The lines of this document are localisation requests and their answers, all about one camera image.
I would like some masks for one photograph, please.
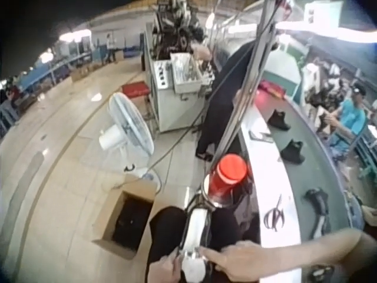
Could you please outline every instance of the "machine control panel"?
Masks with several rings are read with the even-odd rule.
[[[159,90],[165,90],[169,88],[169,68],[171,68],[170,60],[161,60],[154,62],[154,73],[156,75],[156,84]]]

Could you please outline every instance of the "white work surface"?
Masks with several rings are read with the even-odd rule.
[[[265,248],[273,248],[300,244],[300,225],[295,199],[279,150],[275,143],[251,140],[249,131],[252,131],[255,135],[270,133],[256,106],[246,110],[241,125],[240,141],[248,152],[249,164],[253,172],[260,215],[261,245]],[[278,226],[277,232],[275,232],[265,227],[264,216],[269,210],[276,207],[280,195],[282,195],[280,208],[284,212],[285,224],[282,228]],[[301,283],[301,277],[301,269],[296,269],[263,278],[260,282]]]

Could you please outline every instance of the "fan base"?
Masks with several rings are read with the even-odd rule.
[[[149,168],[139,168],[129,173],[138,176],[140,179],[152,181],[157,184],[156,193],[160,192],[161,190],[161,180],[156,171]]]

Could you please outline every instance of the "black cap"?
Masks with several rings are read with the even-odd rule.
[[[354,83],[352,86],[352,92],[355,94],[361,94],[361,96],[366,95],[365,88],[360,83]]]

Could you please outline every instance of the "white fan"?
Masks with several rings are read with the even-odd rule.
[[[154,181],[159,191],[161,180],[158,174],[148,167],[137,168],[127,153],[130,145],[135,151],[147,155],[148,159],[154,152],[151,133],[139,110],[123,93],[114,93],[108,102],[108,112],[115,124],[100,136],[102,149],[119,149],[124,161],[124,172]]]

